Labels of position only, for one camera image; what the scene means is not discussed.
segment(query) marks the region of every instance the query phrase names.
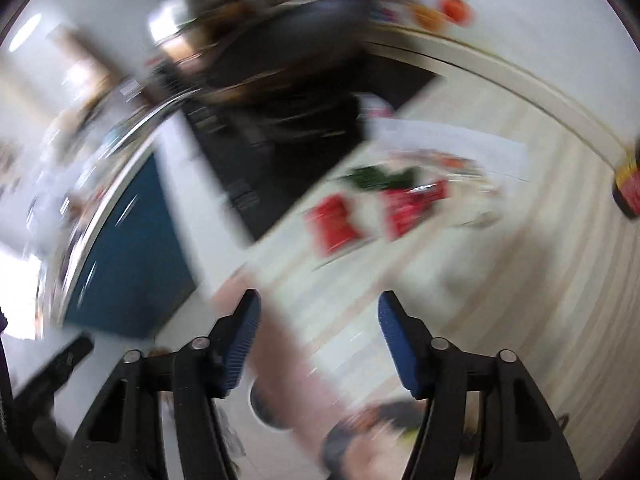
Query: orange object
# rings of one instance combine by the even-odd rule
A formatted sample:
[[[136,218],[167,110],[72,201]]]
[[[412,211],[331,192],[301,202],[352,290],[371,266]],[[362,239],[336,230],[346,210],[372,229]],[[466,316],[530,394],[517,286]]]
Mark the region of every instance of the orange object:
[[[464,0],[438,0],[440,10],[457,25],[468,25],[473,19],[473,11]]]
[[[437,9],[421,4],[411,4],[409,8],[416,23],[429,32],[442,32],[447,25],[447,17]]]

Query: white wall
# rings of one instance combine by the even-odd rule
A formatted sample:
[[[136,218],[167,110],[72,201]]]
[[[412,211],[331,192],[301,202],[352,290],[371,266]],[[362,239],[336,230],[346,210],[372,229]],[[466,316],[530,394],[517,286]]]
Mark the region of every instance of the white wall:
[[[640,132],[640,53],[606,0],[468,0],[469,28],[446,35],[535,74],[619,137]]]

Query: pan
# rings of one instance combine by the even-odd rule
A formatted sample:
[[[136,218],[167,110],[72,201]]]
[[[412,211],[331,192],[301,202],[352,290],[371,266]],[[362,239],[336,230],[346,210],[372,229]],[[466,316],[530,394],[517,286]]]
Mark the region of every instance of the pan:
[[[292,0],[218,44],[201,99],[263,102],[340,65],[362,47],[374,0]]]

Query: metal screw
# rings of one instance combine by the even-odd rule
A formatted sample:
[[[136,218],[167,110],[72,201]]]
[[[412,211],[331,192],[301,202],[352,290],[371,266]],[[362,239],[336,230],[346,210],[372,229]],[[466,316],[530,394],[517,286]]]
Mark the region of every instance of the metal screw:
[[[126,354],[124,354],[122,360],[126,363],[135,363],[141,357],[142,354],[140,353],[140,350],[129,350]]]
[[[514,363],[518,360],[518,357],[511,350],[501,350],[500,359],[502,359],[505,363]]]
[[[191,348],[194,350],[204,350],[209,346],[209,338],[208,337],[197,337],[193,341],[191,341]]]
[[[431,340],[431,348],[435,350],[446,350],[447,348],[449,348],[449,341],[447,341],[443,337],[434,337]]]

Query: round hole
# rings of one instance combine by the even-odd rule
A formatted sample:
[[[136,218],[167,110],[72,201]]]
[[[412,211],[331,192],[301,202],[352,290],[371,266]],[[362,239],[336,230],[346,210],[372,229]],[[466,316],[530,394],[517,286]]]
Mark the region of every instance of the round hole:
[[[267,403],[260,398],[260,394],[255,387],[255,381],[249,389],[249,405],[251,406],[256,418],[268,428],[279,431],[290,430],[290,428],[281,423],[271,413],[271,410],[267,407]]]

